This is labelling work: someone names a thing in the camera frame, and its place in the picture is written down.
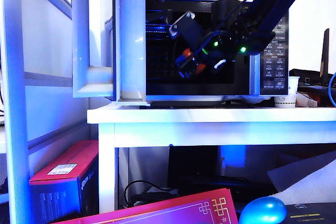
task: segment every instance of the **red box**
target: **red box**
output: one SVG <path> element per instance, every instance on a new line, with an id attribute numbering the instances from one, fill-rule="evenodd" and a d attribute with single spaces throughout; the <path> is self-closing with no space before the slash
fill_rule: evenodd
<path id="1" fill-rule="evenodd" d="M 159 212 L 164 209 L 171 209 L 176 206 L 191 206 L 195 202 L 200 203 L 200 201 L 207 202 L 209 208 L 215 206 L 214 212 L 217 214 L 218 210 L 226 210 L 227 222 L 224 224 L 238 224 L 235 208 L 232 202 L 232 197 L 229 189 L 218 189 L 214 191 L 208 191 L 205 193 L 194 194 L 190 196 L 184 196 L 169 200 L 164 200 L 156 203 L 151 203 L 143 206 L 137 206 L 127 209 L 122 209 L 118 211 L 108 212 L 105 214 L 89 216 L 84 218 L 79 218 L 75 220 L 68 220 L 64 222 L 58 222 L 58 224 L 106 224 L 113 223 L 116 221 L 138 217 L 139 215 L 144 216 L 148 213 Z"/>
<path id="2" fill-rule="evenodd" d="M 34 223 L 99 212 L 98 141 L 78 141 L 29 181 Z"/>

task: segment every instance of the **black wire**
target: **black wire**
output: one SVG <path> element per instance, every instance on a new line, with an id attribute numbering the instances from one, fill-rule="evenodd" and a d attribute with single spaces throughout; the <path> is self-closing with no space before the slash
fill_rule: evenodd
<path id="1" fill-rule="evenodd" d="M 158 189 L 158 190 L 161 190 L 161 191 L 170 191 L 171 189 L 163 189 L 162 187 L 159 187 L 159 186 L 157 186 L 157 185 L 155 185 L 155 184 L 153 184 L 153 183 L 151 183 L 151 182 L 149 182 L 149 181 L 146 181 L 146 180 L 135 180 L 135 181 L 133 181 L 133 182 L 131 182 L 131 183 L 129 183 L 126 187 L 125 187 L 125 190 L 124 190 L 124 199 L 125 199 L 125 202 L 126 202 L 126 206 L 127 207 L 129 207 L 129 202 L 128 202 L 128 200 L 127 200 L 127 197 L 126 197 L 126 193 L 127 193 L 127 189 L 131 186 L 131 185 L 133 185 L 133 184 L 135 184 L 135 183 L 147 183 L 147 184 L 150 184 L 151 186 L 153 186 L 153 187 L 155 187 L 156 189 Z"/>

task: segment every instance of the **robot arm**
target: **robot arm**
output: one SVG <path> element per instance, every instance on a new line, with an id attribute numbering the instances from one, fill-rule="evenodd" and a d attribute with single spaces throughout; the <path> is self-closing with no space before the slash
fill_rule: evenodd
<path id="1" fill-rule="evenodd" d="M 171 26 L 171 32 L 180 33 L 191 48 L 191 53 L 182 54 L 175 61 L 180 75 L 189 78 L 199 72 L 200 65 L 206 64 L 215 71 L 239 54 L 259 54 L 273 39 L 272 30 L 294 1 L 215 1 L 209 33 L 200 30 L 192 15 L 179 19 Z"/>

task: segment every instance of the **blue light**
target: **blue light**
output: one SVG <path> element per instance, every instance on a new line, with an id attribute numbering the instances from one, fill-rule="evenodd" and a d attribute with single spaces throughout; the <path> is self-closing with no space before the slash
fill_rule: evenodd
<path id="1" fill-rule="evenodd" d="M 224 145 L 220 152 L 220 156 L 225 158 L 226 167 L 245 166 L 246 145 Z"/>
<path id="2" fill-rule="evenodd" d="M 280 199 L 263 197 L 246 205 L 240 215 L 239 224 L 279 224 L 286 214 L 286 206 Z"/>

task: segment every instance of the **barcode sticker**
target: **barcode sticker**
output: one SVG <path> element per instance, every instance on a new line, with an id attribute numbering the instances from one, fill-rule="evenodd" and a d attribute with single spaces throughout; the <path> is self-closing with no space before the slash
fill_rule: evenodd
<path id="1" fill-rule="evenodd" d="M 76 166 L 77 164 L 57 165 L 48 175 L 69 174 Z"/>

